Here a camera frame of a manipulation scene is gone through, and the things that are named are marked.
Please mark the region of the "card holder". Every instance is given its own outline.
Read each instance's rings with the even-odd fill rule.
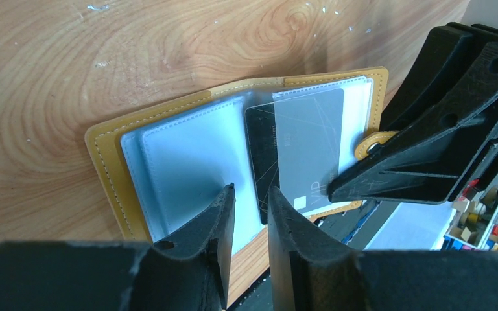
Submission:
[[[121,137],[152,241],[203,211],[229,183],[236,191],[232,252],[262,230],[243,122],[252,99],[234,95]]]
[[[304,216],[349,204],[330,203],[326,188],[356,162],[353,145],[362,139],[372,86],[373,79],[360,76],[280,91],[273,102],[245,111],[263,224],[271,185]]]
[[[141,148],[141,146],[143,146],[143,141],[152,141],[154,136],[153,134],[150,135],[149,132],[144,136],[142,131],[138,131],[139,129],[145,128],[146,126],[157,126],[157,124],[160,124],[159,126],[165,126],[167,122],[172,120],[170,119],[171,117],[174,117],[174,119],[182,118],[183,113],[192,113],[195,111],[194,109],[199,108],[205,109],[206,104],[221,99],[228,100],[227,97],[232,95],[236,96],[236,94],[239,95],[242,92],[256,92],[263,89],[278,90],[285,87],[303,87],[323,84],[335,80],[344,80],[355,76],[366,76],[373,79],[373,104],[369,113],[368,126],[365,131],[365,134],[367,135],[375,132],[379,127],[380,112],[384,99],[386,80],[388,78],[388,71],[384,68],[364,69],[345,73],[330,73],[325,75],[257,78],[232,82],[230,84],[213,87],[208,90],[178,98],[164,104],[149,107],[141,111],[136,111],[91,127],[86,134],[89,154],[97,169],[102,186],[112,205],[112,209],[125,238],[154,240],[157,236],[166,235],[167,231],[175,228],[175,226],[190,217],[188,214],[184,215],[184,213],[179,213],[172,217],[170,222],[167,222],[166,224],[155,224],[155,226],[164,228],[163,232],[156,230],[154,225],[147,223],[141,206],[152,205],[151,200],[155,200],[155,202],[159,203],[160,198],[151,199],[144,195],[138,195],[137,192],[142,192],[143,190],[135,190],[135,184],[144,184],[146,191],[155,192],[156,183],[151,180],[151,177],[144,176],[143,173],[137,174],[136,171],[140,163],[149,166],[148,158],[152,158],[152,156],[155,155],[154,152],[156,150],[146,148],[143,151],[143,148]],[[269,91],[262,93],[265,93],[265,96],[271,95]],[[169,131],[172,128],[174,128],[174,126],[167,128],[166,130]],[[176,137],[177,135],[170,136],[173,141],[183,139],[183,137]],[[236,192],[239,191],[239,187],[240,186],[236,185]],[[325,214],[353,209],[360,204],[361,202],[347,203],[336,209],[328,210]],[[155,231],[155,233],[153,233],[153,238],[150,235],[150,231]]]

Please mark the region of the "yellow leather wallet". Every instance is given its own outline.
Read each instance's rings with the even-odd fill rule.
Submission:
[[[230,183],[229,180],[221,179],[220,172],[205,170],[207,163],[191,164],[191,167],[189,165],[182,165],[184,163],[182,161],[194,162],[193,157],[189,155],[190,152],[186,152],[187,149],[183,148],[191,148],[197,154],[198,152],[208,152],[206,145],[213,144],[213,138],[211,137],[214,135],[213,131],[220,131],[220,128],[212,126],[209,123],[210,119],[206,119],[210,113],[216,114],[214,117],[215,120],[216,118],[221,120],[219,123],[222,124],[222,129],[228,129],[228,137],[238,137],[238,141],[246,142],[244,132],[246,128],[244,126],[235,126],[244,122],[243,113],[240,116],[240,121],[237,123],[235,123],[235,117],[231,117],[233,113],[233,110],[231,110],[233,108],[231,107],[234,107],[235,104],[232,104],[230,101],[229,104],[221,104],[220,107],[217,106],[212,109],[206,108],[206,104],[220,102],[225,98],[231,98],[235,95],[241,96],[240,94],[243,92],[263,89],[277,92],[279,90],[300,89],[354,78],[364,78],[370,81],[370,109],[366,115],[366,127],[364,133],[362,133],[367,136],[379,129],[386,81],[388,80],[388,71],[382,67],[320,75],[240,80],[170,100],[163,104],[158,104],[92,126],[86,133],[85,142],[123,236],[127,239],[155,241],[167,235],[170,231],[174,231],[196,213],[192,210],[185,210],[182,204],[175,204],[174,198],[167,198],[161,203],[166,204],[168,209],[174,210],[174,215],[163,217],[162,214],[159,214],[157,218],[161,216],[166,221],[162,219],[160,220],[161,222],[148,221],[149,214],[169,213],[169,211],[157,211],[157,207],[154,206],[152,199],[141,195],[144,187],[159,187],[158,192],[161,192],[161,189],[163,189],[163,192],[170,192],[174,190],[171,190],[171,187],[183,187],[179,183],[184,183],[186,180],[199,184],[216,183],[217,186],[224,186]],[[191,127],[187,130],[185,126],[179,126],[179,124],[191,124]],[[211,154],[212,152],[224,153],[220,149],[209,152]],[[228,159],[236,159],[236,161],[240,161],[238,165],[251,169],[252,164],[250,159],[248,160],[245,155],[237,154],[236,150],[230,150],[230,152],[233,152],[233,154],[228,155]],[[142,158],[141,154],[144,153],[146,155],[160,154],[161,157],[152,160],[147,159],[146,156],[146,164],[142,166],[138,163],[139,159]],[[180,165],[175,167],[174,170],[169,169],[166,172],[159,170],[160,163],[167,163],[167,161],[177,161]],[[157,181],[152,176],[156,170],[159,170],[161,178]],[[244,192],[252,193],[255,196],[254,183],[255,181],[252,180],[236,182],[236,197],[238,193],[243,195]],[[190,189],[197,188],[192,187],[193,185],[184,185],[188,189],[186,196],[196,197],[195,200],[197,200],[198,196],[209,195],[203,193],[205,191],[201,190],[190,193]],[[249,186],[253,187],[253,192],[243,190],[244,187]],[[236,229],[238,226],[238,217],[240,217],[242,223],[247,223],[248,218],[254,217],[255,213],[257,213],[256,210],[258,210],[257,207],[254,211],[238,210],[238,203],[245,201],[247,201],[246,198],[237,197]],[[322,216],[347,211],[358,208],[361,203],[361,201],[336,203],[326,211],[319,211],[312,215],[317,214]],[[252,227],[248,227],[247,229],[242,228],[238,231],[259,231],[263,227],[258,218],[257,221],[253,222],[255,224]],[[242,242],[238,243],[237,247],[234,246],[233,252],[235,253],[240,247],[246,245],[253,236],[245,238]]]

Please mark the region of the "wooden board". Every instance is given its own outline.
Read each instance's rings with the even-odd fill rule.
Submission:
[[[0,0],[0,240],[121,238],[92,124],[241,78],[378,65],[391,98],[467,3]],[[266,269],[265,240],[234,257],[230,301]]]

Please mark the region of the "cardboard box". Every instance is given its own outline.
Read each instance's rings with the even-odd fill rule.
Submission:
[[[478,201],[471,201],[467,212],[482,215],[486,212],[486,206]]]
[[[467,219],[469,218],[469,212],[464,212],[461,214],[461,217],[459,218],[459,223],[461,225],[465,225],[467,223]]]
[[[455,202],[453,202],[451,204],[451,207],[454,208],[454,209],[456,209],[456,210],[458,210],[458,211],[460,211],[460,212],[462,212],[462,213],[464,213],[464,212],[467,211],[467,208],[469,207],[469,204],[470,204],[469,200],[464,199],[462,201],[455,201]]]
[[[461,239],[463,239],[463,241],[465,242],[469,242],[471,235],[472,231],[470,231],[468,227],[465,227],[465,229],[463,229],[463,232],[461,232]]]
[[[494,242],[494,243],[498,243],[498,235],[490,235],[490,237],[488,238],[488,240]]]
[[[471,231],[467,227],[465,227],[464,229],[455,227],[449,232],[449,235],[453,236],[454,238],[461,239],[469,244],[474,244],[474,242],[476,241],[476,237],[478,236],[478,232]]]
[[[494,186],[486,193],[486,195],[482,198],[482,203],[486,204],[486,206],[492,206],[497,197],[498,186]]]

